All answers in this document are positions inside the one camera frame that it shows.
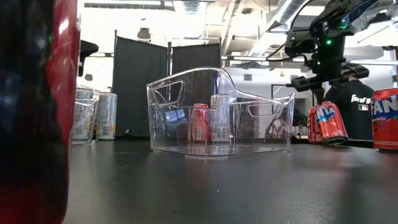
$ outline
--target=white can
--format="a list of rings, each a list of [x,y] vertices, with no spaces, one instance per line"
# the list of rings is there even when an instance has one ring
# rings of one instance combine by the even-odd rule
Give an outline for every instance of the white can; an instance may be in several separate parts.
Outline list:
[[[98,102],[96,138],[113,140],[116,133],[118,97],[114,93],[100,93]]]
[[[210,139],[214,142],[229,142],[229,97],[213,95],[210,99]]]
[[[93,102],[94,91],[87,88],[77,88],[75,93],[75,102],[90,104]],[[72,139],[88,139],[90,136],[91,113],[85,111],[85,106],[75,104],[73,110],[73,128]]]

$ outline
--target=clear plastic bin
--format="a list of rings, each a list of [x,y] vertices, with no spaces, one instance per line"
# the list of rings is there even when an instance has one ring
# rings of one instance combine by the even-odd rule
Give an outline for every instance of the clear plastic bin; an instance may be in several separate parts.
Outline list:
[[[72,144],[91,144],[93,141],[97,111],[98,98],[92,100],[75,100],[71,133]]]
[[[226,156],[290,147],[294,94],[243,93],[223,69],[195,68],[157,80],[147,85],[147,98],[153,150]]]

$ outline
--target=fanta logo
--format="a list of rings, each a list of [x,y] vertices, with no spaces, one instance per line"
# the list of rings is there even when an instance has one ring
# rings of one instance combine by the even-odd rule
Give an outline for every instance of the fanta logo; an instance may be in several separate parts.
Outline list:
[[[392,95],[388,100],[372,100],[372,117],[375,119],[389,119],[398,116],[398,95]]]
[[[317,123],[320,121],[327,121],[336,114],[336,111],[331,106],[320,106],[317,109]]]

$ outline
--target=ceiling duct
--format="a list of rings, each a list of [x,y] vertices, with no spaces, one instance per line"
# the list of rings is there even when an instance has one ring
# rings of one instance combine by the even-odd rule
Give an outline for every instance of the ceiling duct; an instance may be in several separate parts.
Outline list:
[[[281,25],[285,25],[298,13],[300,8],[308,0],[280,0],[278,8],[267,15],[266,33],[253,45],[248,56],[262,56],[267,48],[274,44],[270,41],[270,31]]]
[[[174,1],[176,13],[181,14],[182,33],[185,38],[198,39],[205,33],[207,5],[214,1]]]

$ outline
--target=black table surface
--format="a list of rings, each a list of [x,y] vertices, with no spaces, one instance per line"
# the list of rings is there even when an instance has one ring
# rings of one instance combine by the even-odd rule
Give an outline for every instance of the black table surface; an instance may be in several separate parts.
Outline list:
[[[227,159],[73,146],[65,224],[398,223],[398,154],[292,145]]]

